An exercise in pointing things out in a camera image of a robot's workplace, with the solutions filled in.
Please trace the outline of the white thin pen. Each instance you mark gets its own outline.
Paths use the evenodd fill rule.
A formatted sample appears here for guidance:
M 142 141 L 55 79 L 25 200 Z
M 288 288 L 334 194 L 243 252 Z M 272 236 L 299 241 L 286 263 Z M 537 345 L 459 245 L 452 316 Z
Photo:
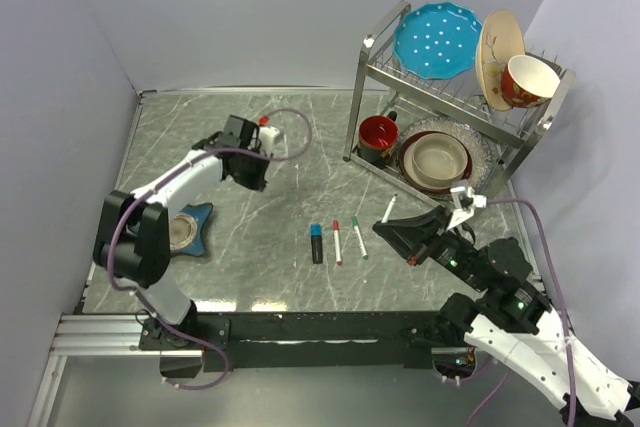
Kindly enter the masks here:
M 395 207 L 395 204 L 396 204 L 396 201 L 397 201 L 397 197 L 398 197 L 398 194 L 394 194 L 392 196 L 392 198 L 390 199 L 390 201 L 388 202 L 388 204 L 386 206 L 386 209 L 384 211 L 384 214 L 383 214 L 383 216 L 381 218 L 381 222 L 383 224 L 387 223 L 390 220 L 390 216 L 391 216 L 391 213 L 393 212 L 393 209 Z

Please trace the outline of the white green marker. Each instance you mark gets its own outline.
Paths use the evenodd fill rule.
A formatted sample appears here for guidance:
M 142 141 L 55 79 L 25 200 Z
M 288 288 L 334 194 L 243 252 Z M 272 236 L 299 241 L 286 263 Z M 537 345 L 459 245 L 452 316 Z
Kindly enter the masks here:
M 356 238 L 357 238 L 359 250 L 360 250 L 360 253 L 361 253 L 361 257 L 362 257 L 362 259 L 367 260 L 369 258 L 369 255 L 368 255 L 368 251 L 367 251 L 367 248 L 366 248 L 366 245 L 365 245 L 365 242 L 364 242 L 362 231 L 361 231 L 360 227 L 357 226 L 357 225 L 353 226 L 353 228 L 354 228 L 354 232 L 356 234 Z

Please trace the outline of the white red acrylic marker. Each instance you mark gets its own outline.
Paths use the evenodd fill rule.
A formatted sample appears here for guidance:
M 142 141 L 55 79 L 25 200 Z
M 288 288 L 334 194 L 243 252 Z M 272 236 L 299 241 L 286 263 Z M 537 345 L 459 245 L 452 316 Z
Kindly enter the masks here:
M 342 249 L 341 249 L 341 239 L 340 239 L 340 230 L 339 228 L 333 229 L 333 241 L 334 241 L 334 255 L 335 255 L 335 263 L 338 266 L 343 264 L 342 257 Z

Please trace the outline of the black blue highlighter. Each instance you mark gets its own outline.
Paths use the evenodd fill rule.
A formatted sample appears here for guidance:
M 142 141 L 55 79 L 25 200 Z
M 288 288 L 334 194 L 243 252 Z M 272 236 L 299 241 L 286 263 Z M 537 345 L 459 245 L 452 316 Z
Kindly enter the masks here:
M 323 237 L 321 235 L 311 236 L 312 262 L 322 264 L 324 261 Z

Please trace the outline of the blue pen cap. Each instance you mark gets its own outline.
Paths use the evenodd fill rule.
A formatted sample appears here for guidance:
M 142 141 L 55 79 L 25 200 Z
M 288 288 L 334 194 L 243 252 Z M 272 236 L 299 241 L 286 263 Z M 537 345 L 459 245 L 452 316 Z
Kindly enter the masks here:
M 322 227 L 319 223 L 312 223 L 310 225 L 310 235 L 312 237 L 322 236 Z

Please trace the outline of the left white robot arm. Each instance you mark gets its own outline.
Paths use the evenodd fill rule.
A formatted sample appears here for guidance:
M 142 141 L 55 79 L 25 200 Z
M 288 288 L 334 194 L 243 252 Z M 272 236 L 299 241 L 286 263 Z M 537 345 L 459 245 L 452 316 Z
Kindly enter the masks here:
M 165 323 L 163 337 L 184 349 L 198 337 L 195 303 L 168 272 L 170 221 L 201 191 L 228 178 L 253 191 L 265 174 L 283 132 L 231 115 L 224 129 L 196 142 L 174 167 L 131 192 L 104 200 L 93 250 L 112 287 L 137 295 Z

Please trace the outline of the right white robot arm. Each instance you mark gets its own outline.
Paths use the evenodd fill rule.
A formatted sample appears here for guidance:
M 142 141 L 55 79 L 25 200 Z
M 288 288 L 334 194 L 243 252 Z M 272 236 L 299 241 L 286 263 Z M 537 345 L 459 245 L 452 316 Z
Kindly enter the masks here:
M 575 337 L 565 308 L 529 282 L 532 267 L 518 241 L 476 248 L 462 235 L 480 205 L 373 226 L 408 264 L 431 259 L 481 295 L 451 295 L 426 335 L 486 351 L 541 392 L 567 426 L 631 425 L 626 414 L 639 406 L 638 382 L 615 374 Z

